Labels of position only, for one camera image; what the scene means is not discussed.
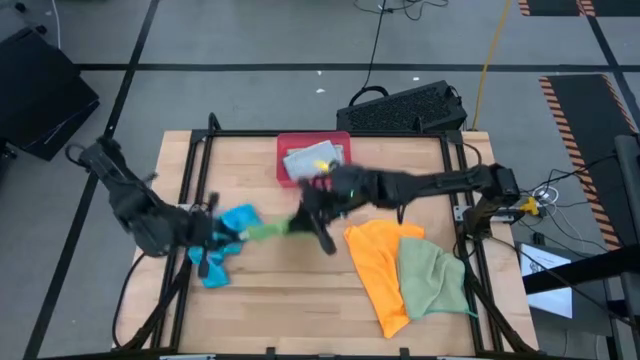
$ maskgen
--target orange cloth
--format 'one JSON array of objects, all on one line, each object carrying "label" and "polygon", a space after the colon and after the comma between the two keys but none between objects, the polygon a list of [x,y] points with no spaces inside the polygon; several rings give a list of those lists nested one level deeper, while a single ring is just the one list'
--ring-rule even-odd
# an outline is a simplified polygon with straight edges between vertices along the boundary
[{"label": "orange cloth", "polygon": [[424,229],[389,220],[349,226],[344,237],[360,280],[369,294],[387,339],[409,323],[396,272],[401,237],[424,238]]}]

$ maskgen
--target green cloth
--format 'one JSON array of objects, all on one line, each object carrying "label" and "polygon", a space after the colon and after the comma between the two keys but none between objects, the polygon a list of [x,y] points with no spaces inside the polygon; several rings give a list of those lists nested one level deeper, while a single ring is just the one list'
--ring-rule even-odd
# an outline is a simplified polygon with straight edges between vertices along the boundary
[{"label": "green cloth", "polygon": [[402,238],[398,247],[398,279],[411,320],[436,313],[472,316],[462,291],[464,264],[424,239]]}]

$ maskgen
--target wooden table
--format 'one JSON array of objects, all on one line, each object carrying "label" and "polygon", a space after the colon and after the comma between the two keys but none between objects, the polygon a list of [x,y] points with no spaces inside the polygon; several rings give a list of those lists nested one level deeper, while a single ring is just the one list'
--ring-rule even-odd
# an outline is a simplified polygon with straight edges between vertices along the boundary
[{"label": "wooden table", "polygon": [[[153,189],[168,203],[178,201],[189,138],[190,131],[164,135]],[[465,133],[464,139],[481,151],[484,163],[494,162],[486,133]],[[353,137],[351,149],[353,162],[365,166],[415,174],[444,171],[437,139]],[[455,149],[450,150],[456,168]],[[207,192],[220,192],[223,208],[252,203],[267,222],[293,213],[299,192],[276,181],[275,151],[275,137],[216,137]],[[191,196],[201,156],[202,149],[196,155]],[[475,153],[468,152],[467,159],[473,165]],[[335,221],[329,227],[338,248],[334,256],[327,256],[317,241],[274,238],[248,243],[239,256],[225,262],[231,276],[225,288],[205,289],[192,276],[180,352],[264,354],[274,346],[278,354],[397,355],[400,347],[407,347],[411,355],[473,355],[466,315],[433,314],[405,326],[392,339],[382,336],[342,234],[349,222],[395,216],[368,206],[348,221]],[[414,201],[405,221],[424,226],[429,240],[452,250],[455,233],[448,196]],[[492,230],[497,238],[513,241],[508,225],[494,224]],[[515,252],[495,241],[485,241],[484,247],[497,306],[537,348]],[[165,261],[146,258],[131,277],[117,328],[121,341],[135,333],[156,304]],[[480,302],[478,306],[485,349],[491,349],[487,318]],[[163,344],[168,344],[173,314],[173,309],[168,311]]]}]

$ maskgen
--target blue towel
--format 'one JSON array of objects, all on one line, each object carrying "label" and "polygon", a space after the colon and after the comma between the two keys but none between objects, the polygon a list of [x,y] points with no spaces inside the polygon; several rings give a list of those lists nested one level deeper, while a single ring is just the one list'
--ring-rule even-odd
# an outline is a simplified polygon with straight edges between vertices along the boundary
[{"label": "blue towel", "polygon": [[[245,231],[249,226],[262,225],[262,221],[258,216],[255,208],[251,204],[245,204],[233,208],[222,215],[220,220],[229,229],[238,233]],[[214,232],[212,234],[213,241],[227,240],[228,237],[225,234]],[[209,272],[206,278],[202,279],[202,284],[206,288],[217,288],[229,285],[230,280],[227,272],[223,267],[224,259],[227,255],[237,255],[242,251],[242,242],[233,242],[227,244],[223,248],[217,251],[209,251],[207,253],[207,263],[209,263]],[[196,265],[200,265],[202,259],[202,252],[204,249],[200,246],[194,246],[187,251],[191,262]]]}]

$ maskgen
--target concrete floor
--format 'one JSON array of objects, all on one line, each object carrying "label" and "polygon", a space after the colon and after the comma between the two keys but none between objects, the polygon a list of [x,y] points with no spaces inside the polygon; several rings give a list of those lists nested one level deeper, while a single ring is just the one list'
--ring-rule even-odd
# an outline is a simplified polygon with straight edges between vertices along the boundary
[{"label": "concrete floor", "polygon": [[[45,23],[50,29],[45,37],[55,43],[51,3],[26,3],[32,9],[27,20]],[[62,50],[76,63],[127,64],[149,3],[58,0]],[[360,3],[375,8],[377,2]],[[400,12],[385,16],[376,61],[482,64],[502,6],[502,0],[455,0],[448,8],[425,7],[418,22]],[[639,64],[640,21],[598,20],[618,62]],[[346,0],[162,0],[140,61],[367,63],[376,25],[375,15]],[[515,2],[493,62],[606,65],[586,18],[524,17]],[[543,181],[552,168],[571,170],[537,81],[540,75],[554,74],[490,73],[479,118],[479,128],[490,133],[496,159],[515,170],[522,188]],[[123,76],[122,71],[82,74],[102,104],[72,141],[88,144],[104,131]],[[640,96],[640,74],[625,76]],[[202,128],[210,111],[225,129],[332,129],[336,110],[346,106],[365,77],[364,71],[138,71],[115,139],[141,175],[153,170],[164,131]],[[396,92],[444,79],[457,88],[472,114],[479,78],[476,72],[381,71],[372,74],[370,84]],[[0,207],[3,358],[24,353],[86,178],[62,154],[50,163],[21,154],[0,186],[0,203],[5,204]],[[585,200],[574,179],[557,187],[560,203]],[[116,223],[106,199],[98,186],[40,356],[106,351],[111,345],[111,319],[134,243]],[[579,224],[584,238],[603,243],[587,206],[568,208],[566,215]],[[563,236],[553,224],[537,228],[573,249],[597,252]],[[527,229],[513,230],[516,240],[527,241]],[[565,330],[534,321],[542,349],[561,355]],[[593,343],[593,335],[572,332],[567,355],[595,358]],[[599,348],[599,358],[606,358],[604,339]]]}]

